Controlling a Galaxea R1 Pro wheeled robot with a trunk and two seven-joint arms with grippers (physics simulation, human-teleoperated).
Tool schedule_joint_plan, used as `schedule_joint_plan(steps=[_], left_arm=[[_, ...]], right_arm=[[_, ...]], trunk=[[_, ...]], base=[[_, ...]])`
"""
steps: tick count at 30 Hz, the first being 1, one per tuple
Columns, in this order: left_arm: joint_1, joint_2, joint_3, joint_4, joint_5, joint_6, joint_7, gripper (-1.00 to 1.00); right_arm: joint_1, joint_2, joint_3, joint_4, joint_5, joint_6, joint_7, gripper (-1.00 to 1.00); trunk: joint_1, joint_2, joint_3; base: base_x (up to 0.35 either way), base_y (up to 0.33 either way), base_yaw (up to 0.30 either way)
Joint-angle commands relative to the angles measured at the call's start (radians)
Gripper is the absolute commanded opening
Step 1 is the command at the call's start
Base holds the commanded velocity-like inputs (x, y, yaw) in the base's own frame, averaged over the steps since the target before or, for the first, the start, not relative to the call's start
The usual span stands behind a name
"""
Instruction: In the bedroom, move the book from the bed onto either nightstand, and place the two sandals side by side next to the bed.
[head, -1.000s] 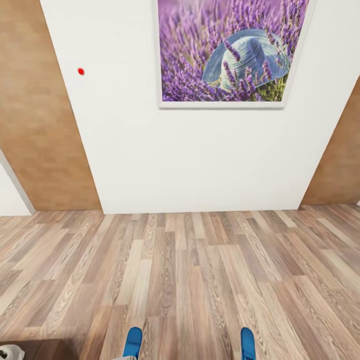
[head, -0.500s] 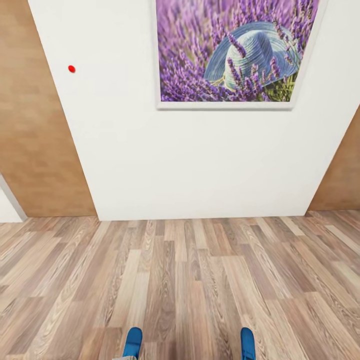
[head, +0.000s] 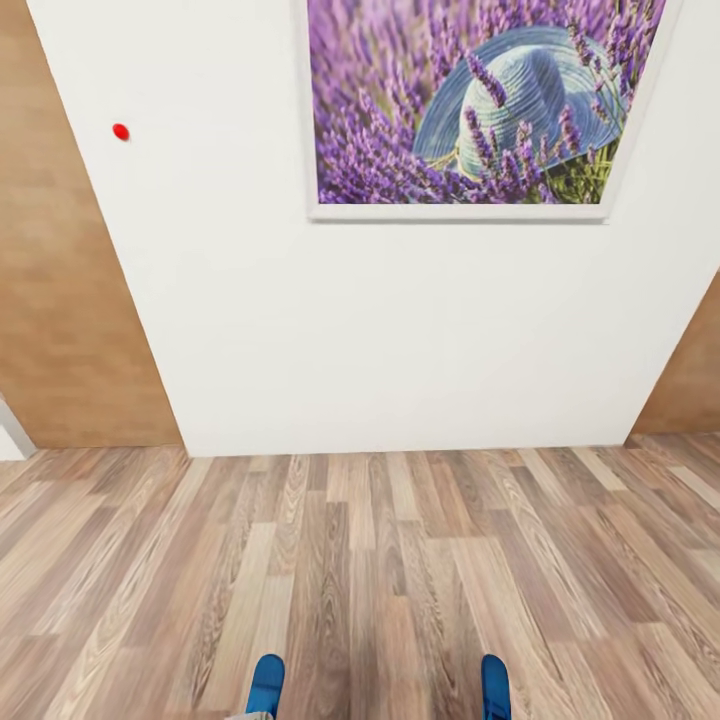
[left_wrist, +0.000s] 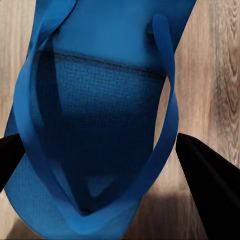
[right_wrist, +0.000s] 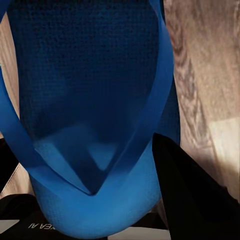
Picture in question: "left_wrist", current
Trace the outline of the sandal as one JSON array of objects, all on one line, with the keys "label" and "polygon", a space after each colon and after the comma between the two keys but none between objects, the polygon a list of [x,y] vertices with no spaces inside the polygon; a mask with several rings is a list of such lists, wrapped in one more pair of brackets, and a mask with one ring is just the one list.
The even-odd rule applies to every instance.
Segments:
[{"label": "sandal", "polygon": [[177,139],[175,52],[196,2],[36,0],[4,133],[25,154],[4,190],[46,240],[120,240],[131,226]]}]

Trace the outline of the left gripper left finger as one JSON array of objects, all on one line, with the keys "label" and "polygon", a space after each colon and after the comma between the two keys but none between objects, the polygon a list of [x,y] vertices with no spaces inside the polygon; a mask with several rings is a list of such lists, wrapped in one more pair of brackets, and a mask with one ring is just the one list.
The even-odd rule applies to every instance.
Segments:
[{"label": "left gripper left finger", "polygon": [[25,153],[26,150],[19,133],[0,138],[0,193]]}]

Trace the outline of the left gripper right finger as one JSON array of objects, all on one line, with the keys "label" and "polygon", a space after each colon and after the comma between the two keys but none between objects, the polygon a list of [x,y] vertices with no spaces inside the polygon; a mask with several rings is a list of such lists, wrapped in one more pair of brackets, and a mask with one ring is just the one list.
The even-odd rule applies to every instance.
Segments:
[{"label": "left gripper right finger", "polygon": [[240,169],[183,133],[175,151],[208,240],[240,240]]}]

